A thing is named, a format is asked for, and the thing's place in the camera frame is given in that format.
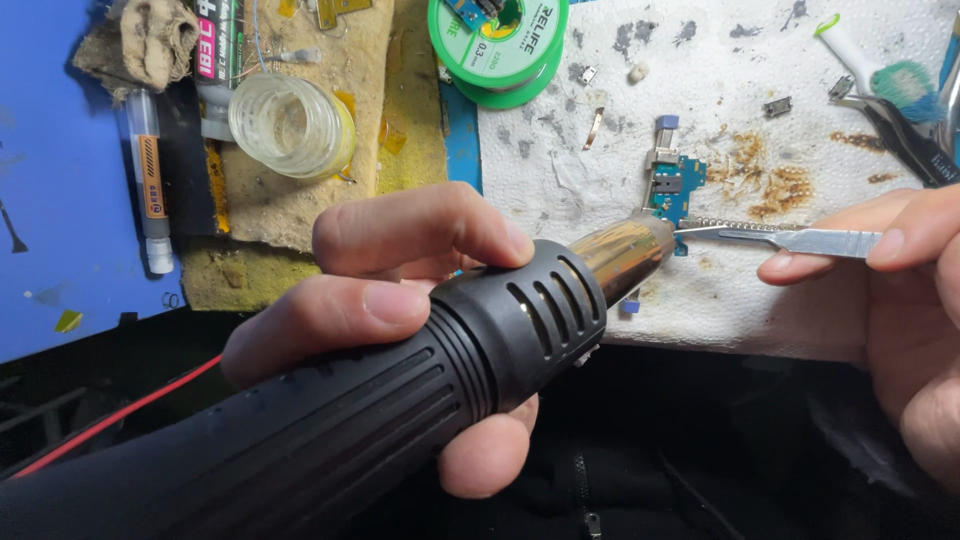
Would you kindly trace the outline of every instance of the white paper towel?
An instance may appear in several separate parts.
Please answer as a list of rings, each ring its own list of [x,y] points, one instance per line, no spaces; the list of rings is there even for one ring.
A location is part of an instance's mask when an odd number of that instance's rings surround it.
[[[678,114],[674,144],[711,165],[696,215],[808,224],[896,187],[920,186],[855,110],[828,103],[846,71],[813,33],[835,12],[868,52],[939,73],[957,3],[946,0],[599,0],[573,5],[551,86],[514,110],[479,113],[484,193],[528,233],[561,242],[639,203],[655,119]],[[637,63],[649,76],[632,86]],[[589,86],[583,66],[598,69]],[[793,96],[767,119],[764,103]],[[606,108],[590,150],[594,109]],[[859,360],[862,263],[778,289],[756,267],[772,250],[691,240],[641,290],[638,315],[611,310],[609,341],[799,358]]]

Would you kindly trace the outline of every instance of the solder wire spool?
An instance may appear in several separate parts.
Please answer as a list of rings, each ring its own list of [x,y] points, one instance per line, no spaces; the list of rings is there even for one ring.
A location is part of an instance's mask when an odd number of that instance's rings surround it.
[[[445,0],[430,0],[427,26],[453,84],[478,105],[509,109],[550,84],[564,53],[568,11],[565,0],[507,0],[497,18],[471,32]]]

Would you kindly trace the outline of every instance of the blue circuit board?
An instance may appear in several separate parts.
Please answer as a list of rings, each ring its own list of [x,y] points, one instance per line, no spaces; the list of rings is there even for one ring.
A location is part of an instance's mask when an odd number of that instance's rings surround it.
[[[680,156],[676,165],[660,164],[654,171],[651,186],[650,207],[654,215],[680,225],[690,207],[690,193],[707,183],[707,164],[688,156]],[[686,257],[686,244],[679,234],[675,235],[675,257]]]
[[[471,32],[480,30],[483,23],[490,20],[480,6],[473,0],[445,0],[453,8],[453,11],[464,19],[464,23],[470,28]]]

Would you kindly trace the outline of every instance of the hand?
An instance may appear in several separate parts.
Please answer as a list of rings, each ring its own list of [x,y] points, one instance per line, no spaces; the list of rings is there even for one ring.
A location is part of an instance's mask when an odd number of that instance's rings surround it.
[[[876,397],[917,463],[960,491],[960,185],[899,189],[814,225],[884,233],[867,258]],[[789,285],[835,263],[781,252],[757,274]]]
[[[237,386],[319,353],[410,337],[426,322],[437,283],[480,263],[522,266],[534,244],[469,185],[450,182],[328,209],[314,225],[313,250],[324,273],[230,336],[221,363]],[[438,461],[444,489],[479,499],[514,481],[538,403],[535,395],[453,439]]]

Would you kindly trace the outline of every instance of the red wire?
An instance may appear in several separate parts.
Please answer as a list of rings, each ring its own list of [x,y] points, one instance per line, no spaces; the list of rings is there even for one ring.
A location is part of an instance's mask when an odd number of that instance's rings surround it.
[[[207,363],[205,363],[204,365],[198,367],[197,369],[191,371],[190,373],[184,375],[183,377],[180,377],[179,379],[174,380],[173,382],[170,382],[169,384],[167,384],[166,386],[163,386],[157,391],[151,394],[148,394],[140,398],[139,400],[136,400],[135,402],[121,408],[120,410],[109,415],[107,418],[101,420],[100,422],[97,422],[87,430],[81,431],[79,434],[77,434],[77,436],[67,440],[62,445],[56,447],[49,454],[45,455],[44,457],[41,457],[37,461],[34,461],[30,465],[24,467],[22,470],[20,470],[15,475],[13,475],[13,477],[15,479],[20,477],[25,477],[31,473],[34,473],[42,469],[43,467],[46,467],[47,465],[53,463],[54,461],[62,457],[64,454],[82,445],[84,442],[88,441],[91,437],[93,437],[97,433],[123,420],[132,412],[140,408],[143,408],[145,405],[155,402],[156,400],[162,398],[163,396],[166,396],[170,392],[173,392],[177,388],[180,388],[181,386],[192,381],[193,379],[196,379],[197,377],[202,375],[204,372],[209,370],[211,367],[217,365],[218,362],[220,362],[220,355],[217,355],[217,357],[213,358],[212,360],[208,360]]]

